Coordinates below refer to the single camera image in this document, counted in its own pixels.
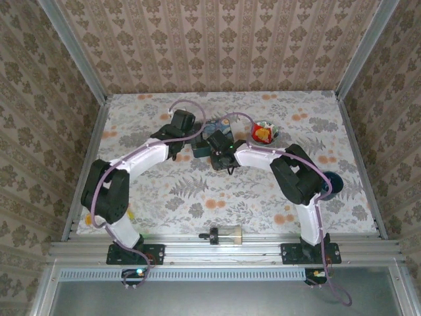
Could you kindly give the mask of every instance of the vent grille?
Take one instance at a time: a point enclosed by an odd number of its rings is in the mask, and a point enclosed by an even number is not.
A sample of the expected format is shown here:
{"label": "vent grille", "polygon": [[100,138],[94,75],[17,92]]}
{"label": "vent grille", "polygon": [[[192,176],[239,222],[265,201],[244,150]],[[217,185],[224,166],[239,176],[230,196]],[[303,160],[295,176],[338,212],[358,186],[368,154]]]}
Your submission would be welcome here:
{"label": "vent grille", "polygon": [[[121,281],[123,269],[61,269],[60,281]],[[149,281],[299,281],[305,280],[304,268],[280,269],[174,269],[158,268]]]}

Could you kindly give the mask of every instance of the floral tablecloth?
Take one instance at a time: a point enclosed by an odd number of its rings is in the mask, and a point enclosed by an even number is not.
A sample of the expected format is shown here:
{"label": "floral tablecloth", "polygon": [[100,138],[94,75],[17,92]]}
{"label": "floral tablecloth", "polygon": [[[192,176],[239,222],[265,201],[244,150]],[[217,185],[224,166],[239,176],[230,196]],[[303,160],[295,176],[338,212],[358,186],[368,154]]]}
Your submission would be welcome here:
{"label": "floral tablecloth", "polygon": [[[167,110],[178,99],[200,103],[207,119],[242,111],[255,120],[269,120],[280,129],[274,144],[299,144],[323,171],[342,176],[345,187],[331,201],[321,202],[328,232],[375,233],[374,221],[333,92],[212,92],[123,94],[113,97],[98,158],[120,157],[141,145],[170,122]],[[184,108],[201,120],[189,103]],[[234,138],[245,139],[250,123],[230,119]],[[298,233],[295,205],[282,194],[273,174],[238,168],[232,176],[214,171],[210,159],[193,157],[190,145],[176,161],[155,165],[130,187],[130,215],[140,233],[196,234],[210,225],[241,225],[253,234]],[[78,234],[102,233],[82,213]]]}

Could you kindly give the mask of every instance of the wall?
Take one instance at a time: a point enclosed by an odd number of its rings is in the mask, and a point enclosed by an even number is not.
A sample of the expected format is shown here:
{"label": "wall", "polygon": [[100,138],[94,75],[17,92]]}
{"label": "wall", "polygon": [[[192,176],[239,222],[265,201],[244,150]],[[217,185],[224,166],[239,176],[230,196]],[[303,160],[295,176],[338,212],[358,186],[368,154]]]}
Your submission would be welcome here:
{"label": "wall", "polygon": [[389,235],[421,292],[420,1],[400,1],[345,104]]}
{"label": "wall", "polygon": [[379,0],[57,0],[107,93],[334,90]]}
{"label": "wall", "polygon": [[36,1],[0,1],[0,315],[30,307],[97,111]]}

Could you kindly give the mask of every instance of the black mounting plate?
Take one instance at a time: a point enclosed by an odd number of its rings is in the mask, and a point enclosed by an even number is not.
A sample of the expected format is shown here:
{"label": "black mounting plate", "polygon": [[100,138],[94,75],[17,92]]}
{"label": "black mounting plate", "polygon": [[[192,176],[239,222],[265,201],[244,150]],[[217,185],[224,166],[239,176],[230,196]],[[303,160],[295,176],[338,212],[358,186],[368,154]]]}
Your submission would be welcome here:
{"label": "black mounting plate", "polygon": [[[144,254],[151,254],[157,262],[151,262],[152,265],[163,265],[165,256],[165,245],[163,244],[143,244],[139,249]],[[146,265],[146,260],[140,255],[122,249],[116,244],[108,248],[107,265]]]}
{"label": "black mounting plate", "polygon": [[[334,242],[330,242],[326,245],[325,254],[326,259],[330,259],[329,264],[338,264],[342,262],[339,246]],[[281,256],[284,265],[323,264],[321,255],[313,257],[312,260],[306,257],[303,253],[303,246],[300,243],[281,244]]]}

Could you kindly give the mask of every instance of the table surface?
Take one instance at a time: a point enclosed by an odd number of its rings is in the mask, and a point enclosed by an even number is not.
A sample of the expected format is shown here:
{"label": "table surface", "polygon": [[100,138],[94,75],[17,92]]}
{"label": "table surface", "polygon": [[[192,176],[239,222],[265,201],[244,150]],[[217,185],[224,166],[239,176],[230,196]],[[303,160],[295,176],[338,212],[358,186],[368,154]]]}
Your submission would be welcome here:
{"label": "table surface", "polygon": [[[179,99],[196,101],[208,119],[241,111],[255,120],[269,120],[280,129],[274,147],[299,144],[323,171],[341,175],[340,194],[320,202],[328,232],[373,234],[374,220],[362,187],[334,93],[211,92],[123,94],[112,99],[99,146],[98,158],[109,161],[131,152],[162,125],[167,110]],[[189,103],[184,108],[202,120]],[[247,119],[230,119],[235,140],[245,139]],[[229,176],[214,171],[210,159],[193,157],[186,145],[177,160],[155,165],[130,186],[132,222],[140,233],[197,234],[209,226],[241,225],[252,234],[299,233],[295,205],[282,194],[273,174],[241,167]],[[83,210],[78,234],[104,233],[86,224]]]}

